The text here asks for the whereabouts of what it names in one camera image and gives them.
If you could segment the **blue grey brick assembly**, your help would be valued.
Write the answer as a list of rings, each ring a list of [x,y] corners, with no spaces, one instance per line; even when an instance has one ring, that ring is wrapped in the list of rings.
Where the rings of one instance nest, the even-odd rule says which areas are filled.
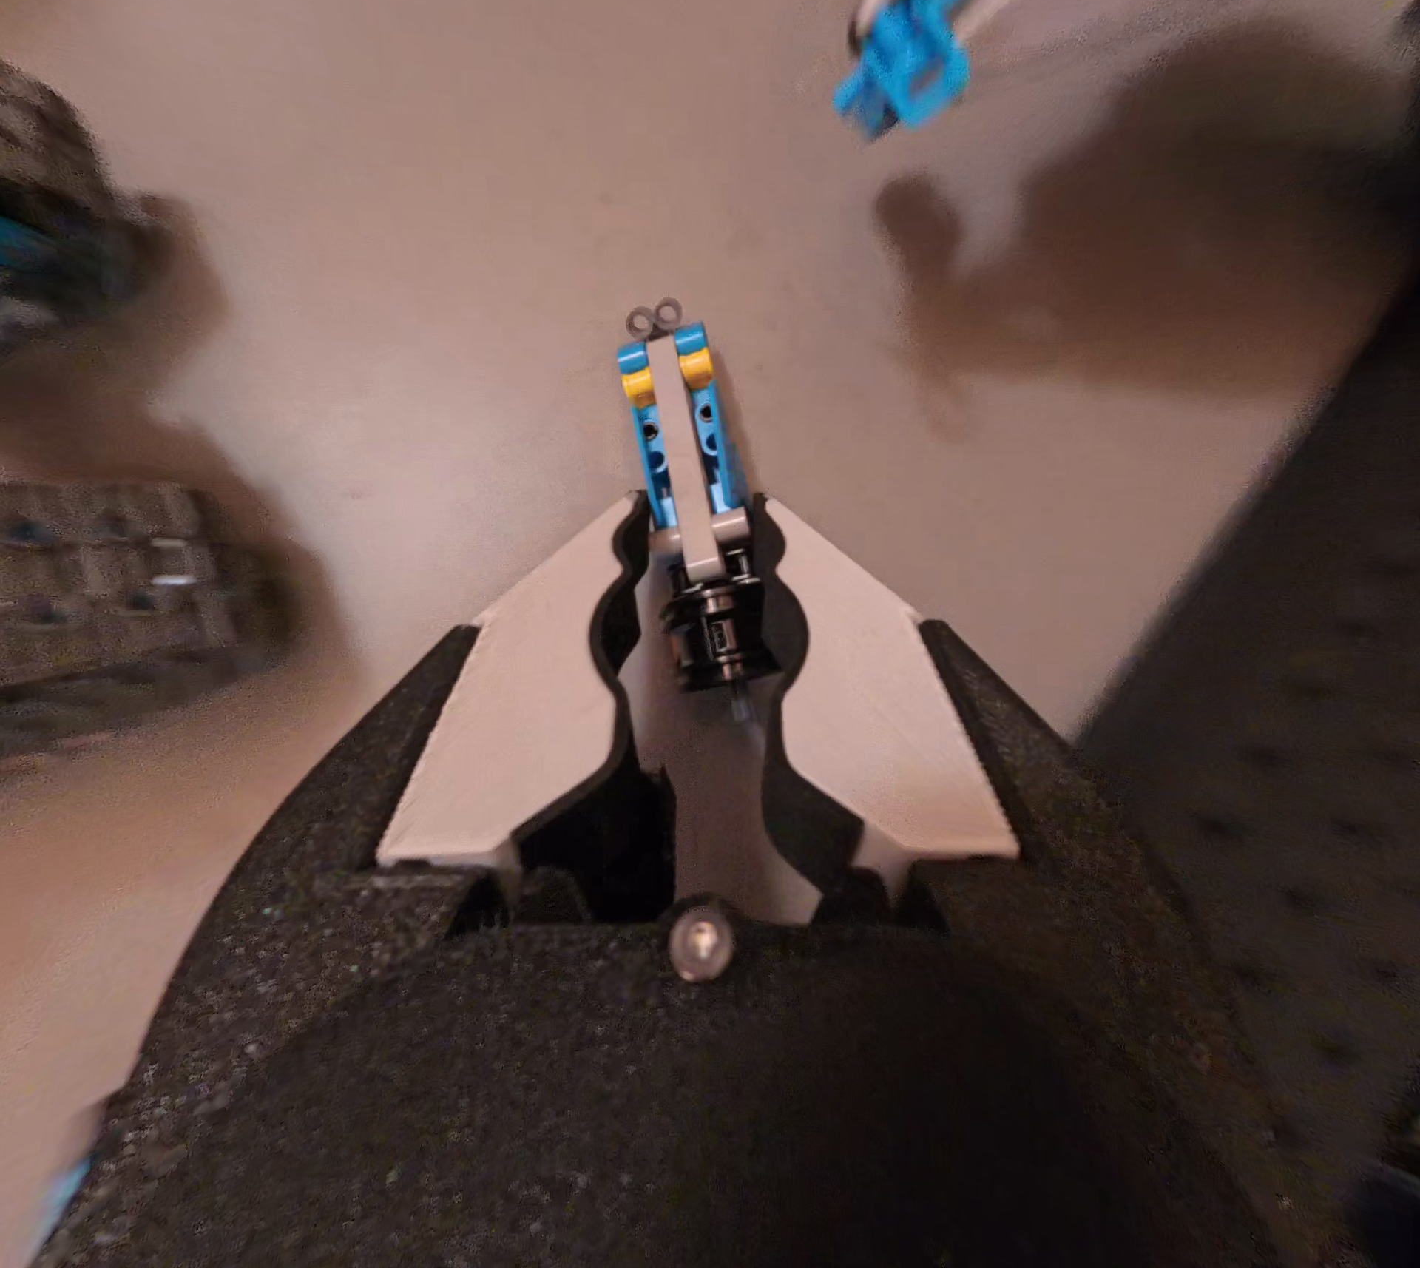
[[[778,674],[766,647],[766,591],[755,573],[748,486],[702,323],[677,299],[636,307],[615,357],[664,567],[659,629],[677,685],[718,691],[739,724],[755,721],[752,687]]]

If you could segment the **blue tracked toy robot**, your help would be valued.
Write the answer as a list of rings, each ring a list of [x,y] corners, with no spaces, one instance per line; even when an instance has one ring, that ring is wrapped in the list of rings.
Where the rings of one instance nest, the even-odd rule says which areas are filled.
[[[78,111],[1,73],[2,376],[107,341],[150,299],[170,233],[119,190]],[[167,478],[1,486],[1,755],[32,762],[269,669],[294,635],[281,571]]]

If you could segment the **blue round brick piece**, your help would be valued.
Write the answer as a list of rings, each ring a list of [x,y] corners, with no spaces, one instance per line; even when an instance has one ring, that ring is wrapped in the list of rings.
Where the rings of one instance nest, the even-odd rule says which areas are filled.
[[[865,141],[917,129],[954,105],[971,79],[952,28],[964,0],[890,0],[874,17],[852,70],[832,91],[835,114]]]

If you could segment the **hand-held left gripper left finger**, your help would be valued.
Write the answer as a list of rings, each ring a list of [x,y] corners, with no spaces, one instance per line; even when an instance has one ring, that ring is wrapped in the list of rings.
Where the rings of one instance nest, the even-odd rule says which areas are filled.
[[[649,539],[647,496],[627,493],[473,620],[380,867],[529,867],[533,838],[634,761],[621,675]]]

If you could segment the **white desk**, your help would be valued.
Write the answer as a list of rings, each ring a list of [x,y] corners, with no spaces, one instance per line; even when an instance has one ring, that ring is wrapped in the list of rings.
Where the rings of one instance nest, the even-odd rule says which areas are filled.
[[[634,483],[613,353],[704,318],[754,478],[1084,724],[1409,249],[1411,0],[1276,0],[860,145],[852,0],[4,0],[173,208],[167,286],[2,372],[10,475],[207,489],[276,671],[2,788],[2,1265],[275,807]]]

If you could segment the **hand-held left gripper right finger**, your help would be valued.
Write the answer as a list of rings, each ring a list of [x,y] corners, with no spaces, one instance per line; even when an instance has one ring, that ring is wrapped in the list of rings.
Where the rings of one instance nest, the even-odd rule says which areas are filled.
[[[1014,861],[1020,841],[923,634],[923,616],[776,498],[754,503],[763,638],[782,672],[760,804],[820,894],[866,870]]]

